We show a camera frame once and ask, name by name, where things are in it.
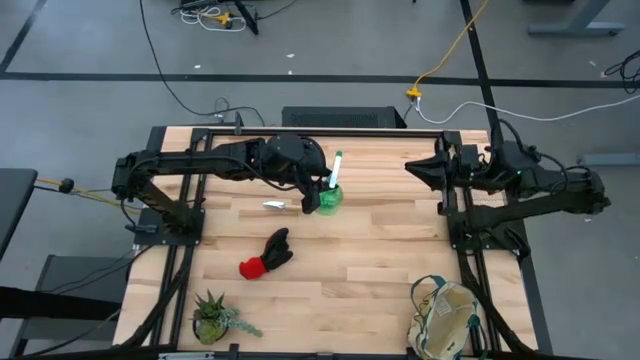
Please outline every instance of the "wooden table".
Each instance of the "wooden table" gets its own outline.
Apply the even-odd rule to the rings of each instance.
[[[183,151],[191,131],[166,128],[162,150]],[[430,191],[404,170],[405,162],[432,156],[434,140],[420,138],[420,131],[415,131],[415,138],[395,138],[394,130],[388,132],[384,138],[314,137],[328,159],[337,150],[344,152],[339,183],[345,200],[334,216],[265,210],[264,201],[298,203],[301,195],[276,191],[261,181],[207,178],[206,222],[193,258],[180,350],[226,351],[229,344],[238,343],[240,351],[406,353],[414,313],[410,285],[427,274],[459,281],[460,271],[445,218],[436,213],[441,193]],[[461,133],[464,143],[481,149],[487,145],[485,131]],[[253,137],[215,136],[214,146]],[[182,176],[154,179],[176,199],[181,181]],[[476,203],[503,201],[499,195],[473,195]],[[290,230],[295,253],[291,261],[257,281],[242,278],[238,264],[259,255],[266,239],[281,227]],[[127,339],[157,301],[166,254],[167,247],[157,246],[133,264],[114,343]],[[516,258],[507,251],[484,254],[495,306],[523,342],[537,348]],[[418,294],[431,289],[432,284],[421,285]],[[240,309],[241,317],[264,336],[234,330],[213,346],[201,345],[190,319],[194,294],[207,290],[216,296],[225,293],[225,305]],[[172,312],[170,304],[164,343]]]

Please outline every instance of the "desk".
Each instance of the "desk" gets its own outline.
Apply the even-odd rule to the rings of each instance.
[[[179,350],[227,351],[231,343],[238,343],[240,351],[254,352],[406,353],[414,313],[410,285],[426,274],[459,281],[458,260],[450,248],[445,218],[436,213],[441,193],[430,191],[404,170],[407,161],[433,156],[434,140],[420,138],[426,131],[364,131],[377,137],[314,136],[329,159],[337,150],[344,152],[339,183],[345,200],[332,217],[263,209],[267,200],[298,201],[301,195],[295,191],[279,192],[260,181],[207,178],[206,221],[193,257]],[[191,127],[166,128],[160,137],[162,151],[183,151],[191,132]],[[467,144],[480,149],[487,145],[485,131],[461,134]],[[215,135],[213,145],[253,137]],[[196,180],[188,199],[193,198]],[[182,176],[154,179],[176,199],[181,182]],[[473,195],[476,203],[503,201],[500,195]],[[281,227],[290,230],[292,260],[258,281],[244,280],[238,264],[260,254],[266,239]],[[126,340],[155,304],[166,254],[167,247],[158,246],[133,264],[114,343]],[[516,258],[507,251],[484,254],[496,307],[522,341],[537,348]],[[430,284],[421,285],[418,294],[431,289]],[[207,290],[214,296],[225,293],[225,305],[239,308],[241,317],[264,336],[230,331],[213,346],[201,345],[190,319],[194,294]],[[170,304],[167,314],[172,312]],[[165,316],[161,343],[168,341],[171,318]]]

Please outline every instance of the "succulent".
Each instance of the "succulent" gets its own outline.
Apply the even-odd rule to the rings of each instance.
[[[228,328],[236,328],[248,332],[251,335],[261,337],[262,331],[253,325],[238,319],[240,310],[236,308],[224,308],[222,300],[224,294],[217,300],[207,290],[207,300],[196,294],[198,308],[194,310],[193,317],[199,321],[196,334],[204,345],[211,345],[220,339]]]

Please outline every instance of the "canvas bag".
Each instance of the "canvas bag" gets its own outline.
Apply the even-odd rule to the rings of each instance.
[[[419,304],[414,299],[415,289],[425,279],[432,279],[437,288]],[[453,360],[458,357],[469,335],[477,326],[482,332],[476,314],[478,300],[471,290],[436,275],[427,275],[411,286],[411,302],[416,314],[407,335],[409,344],[423,360]],[[481,357],[486,357],[486,350]]]

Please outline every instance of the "yellow cable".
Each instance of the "yellow cable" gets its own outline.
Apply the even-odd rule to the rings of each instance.
[[[480,16],[480,14],[482,14],[482,12],[484,11],[484,9],[487,7],[488,4],[489,4],[489,0],[485,0],[484,3],[482,3],[482,6],[480,6],[480,9],[478,9],[478,12],[473,16],[473,18],[471,18],[471,21],[469,21],[467,26],[464,27],[462,32],[460,32],[460,34],[458,35],[456,40],[453,42],[453,44],[449,48],[449,51],[447,51],[447,53],[444,55],[442,60],[440,60],[440,63],[438,64],[438,66],[436,66],[435,68],[427,71],[426,73],[424,73],[424,74],[420,75],[420,77],[418,77],[418,80],[416,80],[416,82],[413,83],[413,87],[411,89],[407,90],[407,95],[409,97],[422,96],[422,93],[420,92],[420,90],[418,90],[418,84],[420,83],[420,81],[422,81],[422,79],[424,79],[424,78],[426,78],[428,76],[431,76],[432,74],[434,74],[435,72],[440,70],[440,68],[444,65],[444,63],[447,61],[447,59],[449,59],[449,56],[453,53],[453,50],[455,50],[456,46],[458,46],[458,43],[460,42],[460,40],[462,39],[464,34],[467,31],[469,31],[469,28],[475,23],[476,19]]]
[[[42,183],[46,183],[46,184],[56,185],[56,186],[62,185],[62,183],[60,181],[52,180],[52,179],[38,178],[37,181],[38,182],[42,182]],[[74,186],[73,187],[73,191],[77,192],[78,194],[82,194],[84,196],[93,198],[93,199],[98,200],[98,201],[103,201],[103,202],[105,202],[105,203],[107,203],[109,205],[113,205],[113,206],[115,206],[117,208],[120,208],[120,202],[119,201],[111,200],[111,199],[106,198],[106,197],[104,197],[102,195],[99,195],[99,194],[96,194],[96,193],[92,193],[89,190],[77,188],[77,187]],[[139,210],[135,210],[135,209],[127,209],[127,211],[129,211],[129,213],[132,213],[132,214],[139,214],[140,213]]]

